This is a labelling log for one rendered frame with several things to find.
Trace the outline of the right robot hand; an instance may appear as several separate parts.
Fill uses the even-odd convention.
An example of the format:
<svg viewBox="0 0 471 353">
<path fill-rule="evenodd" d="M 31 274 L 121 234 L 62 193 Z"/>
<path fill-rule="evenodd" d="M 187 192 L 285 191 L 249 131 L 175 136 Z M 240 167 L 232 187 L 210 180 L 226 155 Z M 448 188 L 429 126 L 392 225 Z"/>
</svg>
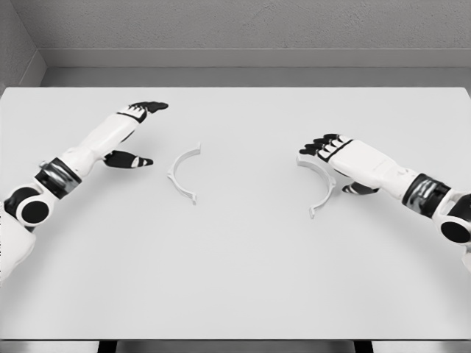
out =
<svg viewBox="0 0 471 353">
<path fill-rule="evenodd" d="M 377 149 L 345 135 L 316 138 L 300 154 L 316 156 L 363 188 L 382 189 L 396 199 L 405 195 L 418 176 L 416 171 L 398 165 Z"/>
</svg>

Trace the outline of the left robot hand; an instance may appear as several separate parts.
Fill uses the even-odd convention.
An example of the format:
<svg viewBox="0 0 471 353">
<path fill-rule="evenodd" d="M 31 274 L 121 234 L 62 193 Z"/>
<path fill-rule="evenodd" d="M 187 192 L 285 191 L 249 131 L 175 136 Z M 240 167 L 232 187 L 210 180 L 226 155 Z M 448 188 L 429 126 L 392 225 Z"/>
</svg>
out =
<svg viewBox="0 0 471 353">
<path fill-rule="evenodd" d="M 99 160 L 114 168 L 140 168 L 152 165 L 153 160 L 117 151 L 116 147 L 124 142 L 149 115 L 168 107 L 167 103 L 144 101 L 130 104 L 108 116 L 78 147 L 71 150 L 75 158 L 71 161 L 71 166 L 85 176 Z"/>
</svg>

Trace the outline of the white half pipe clamp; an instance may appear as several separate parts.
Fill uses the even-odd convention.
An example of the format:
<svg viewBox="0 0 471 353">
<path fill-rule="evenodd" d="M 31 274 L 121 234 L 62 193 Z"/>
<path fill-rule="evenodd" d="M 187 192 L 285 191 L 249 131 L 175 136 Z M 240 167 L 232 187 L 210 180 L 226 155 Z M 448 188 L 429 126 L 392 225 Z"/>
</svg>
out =
<svg viewBox="0 0 471 353">
<path fill-rule="evenodd" d="M 310 161 L 305 160 L 301 157 L 301 154 L 298 154 L 296 157 L 296 164 L 299 167 L 308 168 L 314 173 L 316 173 L 321 180 L 324 182 L 325 187 L 327 189 L 326 194 L 317 202 L 311 204 L 308 208 L 309 216 L 311 219 L 314 219 L 316 216 L 316 211 L 321 209 L 331 197 L 335 187 L 336 187 L 336 180 L 332 177 L 325 168 L 322 166 Z"/>
<path fill-rule="evenodd" d="M 186 181 L 182 178 L 183 165 L 190 159 L 199 156 L 202 151 L 202 144 L 198 142 L 190 149 L 178 154 L 172 164 L 169 166 L 166 177 L 173 185 L 174 189 L 184 198 L 187 198 L 193 206 L 197 204 L 197 193 L 193 188 L 187 186 Z"/>
</svg>

